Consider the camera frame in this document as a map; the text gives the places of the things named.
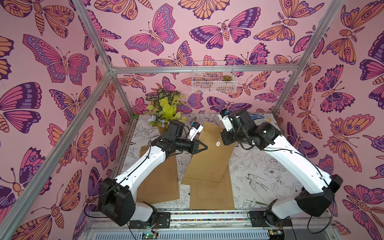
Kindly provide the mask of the brown kraft file bag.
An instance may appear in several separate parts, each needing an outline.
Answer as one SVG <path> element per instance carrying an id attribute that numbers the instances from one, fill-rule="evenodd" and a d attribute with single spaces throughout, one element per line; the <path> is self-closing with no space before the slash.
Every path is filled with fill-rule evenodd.
<path id="1" fill-rule="evenodd" d="M 182 185 L 219 186 L 235 148 L 234 143 L 229 146 L 221 143 L 217 146 L 222 130 L 221 127 L 212 123 L 204 123 L 199 140 L 207 145 L 208 149 L 192 156 L 190 165 L 181 182 Z"/>

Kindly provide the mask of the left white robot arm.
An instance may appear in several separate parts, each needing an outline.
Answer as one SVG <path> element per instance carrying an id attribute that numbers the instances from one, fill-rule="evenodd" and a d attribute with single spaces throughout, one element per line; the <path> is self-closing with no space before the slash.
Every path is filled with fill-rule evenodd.
<path id="1" fill-rule="evenodd" d="M 97 210 L 122 227 L 137 221 L 152 226 L 158 210 L 151 204 L 137 202 L 137 191 L 142 182 L 176 151 L 198 154 L 208 149 L 199 140 L 159 137 L 151 142 L 149 149 L 127 171 L 114 179 L 106 178 L 101 183 Z"/>

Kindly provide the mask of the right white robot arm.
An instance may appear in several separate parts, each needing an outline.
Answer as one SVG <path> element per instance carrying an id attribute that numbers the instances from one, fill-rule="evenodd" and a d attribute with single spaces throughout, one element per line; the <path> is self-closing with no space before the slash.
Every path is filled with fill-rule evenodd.
<path id="1" fill-rule="evenodd" d="M 284 166 L 302 184 L 302 190 L 295 196 L 275 200 L 265 210 L 270 225 L 292 215 L 306 213 L 320 217 L 331 204 L 335 193 L 343 183 L 338 175 L 330 175 L 310 162 L 272 124 L 257 125 L 246 109 L 229 112 L 223 109 L 218 114 L 224 125 L 221 132 L 223 144 L 247 144 L 250 149 L 258 148 L 268 153 Z"/>

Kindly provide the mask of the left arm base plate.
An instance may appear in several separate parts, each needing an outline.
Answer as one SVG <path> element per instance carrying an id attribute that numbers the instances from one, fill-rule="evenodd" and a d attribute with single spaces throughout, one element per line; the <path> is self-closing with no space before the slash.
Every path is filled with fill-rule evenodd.
<path id="1" fill-rule="evenodd" d="M 157 212 L 155 215 L 152 214 L 148 221 L 130 221 L 130 229 L 146 229 L 154 230 L 156 229 L 168 229 L 171 223 L 171 213 L 170 212 Z"/>

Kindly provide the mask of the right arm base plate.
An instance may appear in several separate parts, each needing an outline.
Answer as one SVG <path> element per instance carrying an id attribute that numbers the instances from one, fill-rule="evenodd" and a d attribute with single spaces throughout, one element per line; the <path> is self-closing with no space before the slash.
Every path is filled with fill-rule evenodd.
<path id="1" fill-rule="evenodd" d="M 273 213 L 266 211 L 250 211 L 248 218 L 252 227 L 292 227 L 293 223 L 289 217 L 279 219 Z"/>

